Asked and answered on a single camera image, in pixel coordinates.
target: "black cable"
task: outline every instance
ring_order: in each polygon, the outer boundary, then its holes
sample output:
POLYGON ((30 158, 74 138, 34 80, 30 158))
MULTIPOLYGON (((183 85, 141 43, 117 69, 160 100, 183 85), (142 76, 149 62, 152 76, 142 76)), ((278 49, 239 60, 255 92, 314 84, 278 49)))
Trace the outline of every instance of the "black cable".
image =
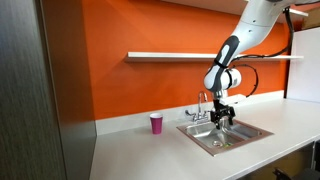
POLYGON ((258 76, 257 70, 254 67, 252 67, 252 66, 250 66, 248 64, 234 65, 232 68, 235 68, 235 67, 248 67, 248 68, 251 68, 254 71, 254 73, 256 75, 256 83, 254 84, 254 87, 253 87, 252 91, 250 92, 250 94, 246 95, 246 97, 251 96, 257 90, 258 85, 259 85, 259 76, 258 76))
POLYGON ((290 17, 290 12, 289 12, 289 10, 290 10, 290 6, 289 6, 289 7, 286 7, 286 8, 283 10, 283 13, 285 14, 286 22, 287 22, 287 25, 288 25, 288 28, 289 28, 289 31, 290 31, 289 42, 288 42, 288 44, 287 44, 287 46, 286 46, 285 48, 283 48, 281 51, 276 52, 276 53, 271 54, 271 55, 249 54, 249 55, 244 55, 244 56, 236 57, 236 58, 233 58, 231 62, 240 60, 240 59, 242 59, 242 58, 266 58, 266 57, 275 57, 275 56, 281 55, 282 53, 288 51, 288 50, 291 48, 291 44, 292 44, 292 40, 293 40, 293 33, 294 33, 294 28, 293 28, 293 25, 292 25, 292 21, 291 21, 291 17, 290 17))

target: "countertop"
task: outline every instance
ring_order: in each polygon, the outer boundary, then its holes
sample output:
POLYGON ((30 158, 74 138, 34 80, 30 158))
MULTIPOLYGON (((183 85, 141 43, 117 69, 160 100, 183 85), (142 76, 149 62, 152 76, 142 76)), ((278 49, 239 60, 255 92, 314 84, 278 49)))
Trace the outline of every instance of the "countertop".
POLYGON ((236 118, 274 133, 261 140, 211 156, 176 127, 164 122, 100 135, 91 180, 237 179, 320 139, 320 103, 279 99, 235 107, 236 118))

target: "stainless steel sink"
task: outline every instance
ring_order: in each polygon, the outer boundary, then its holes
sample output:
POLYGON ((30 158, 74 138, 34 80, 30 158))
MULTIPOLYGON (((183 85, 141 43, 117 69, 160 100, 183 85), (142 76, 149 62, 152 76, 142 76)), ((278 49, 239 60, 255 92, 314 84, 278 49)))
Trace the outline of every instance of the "stainless steel sink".
POLYGON ((273 134, 237 120, 232 126, 223 124, 220 130, 211 122, 177 128, 212 156, 273 134))

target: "faucet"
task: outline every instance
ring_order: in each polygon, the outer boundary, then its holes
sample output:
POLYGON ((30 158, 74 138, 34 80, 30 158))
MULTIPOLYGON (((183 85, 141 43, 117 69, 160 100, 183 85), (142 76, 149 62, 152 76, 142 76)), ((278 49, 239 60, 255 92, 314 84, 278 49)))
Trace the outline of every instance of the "faucet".
POLYGON ((198 94, 198 113, 190 114, 188 110, 185 111, 185 113, 188 116, 193 116, 193 122, 196 123, 196 124, 200 124, 202 122, 208 122, 209 121, 209 118, 208 118, 208 116, 206 114, 209 111, 203 111, 202 112, 202 107, 201 107, 202 95, 203 95, 204 101, 205 102, 208 101, 207 94, 204 91, 200 91, 199 94, 198 94))

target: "orange wall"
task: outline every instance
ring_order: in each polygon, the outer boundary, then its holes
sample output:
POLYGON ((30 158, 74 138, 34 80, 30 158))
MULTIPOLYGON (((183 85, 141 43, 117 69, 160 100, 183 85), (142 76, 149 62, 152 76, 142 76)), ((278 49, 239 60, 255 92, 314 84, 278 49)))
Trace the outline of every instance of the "orange wall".
MULTIPOLYGON (((239 16, 159 0, 83 0, 95 118, 102 119, 197 103, 211 63, 126 63, 128 51, 217 53, 239 16)), ((277 24, 258 47, 283 48, 287 30, 277 24)), ((285 88, 287 62, 250 62, 257 68, 257 93, 285 88)), ((229 94, 247 94, 250 70, 229 94)))

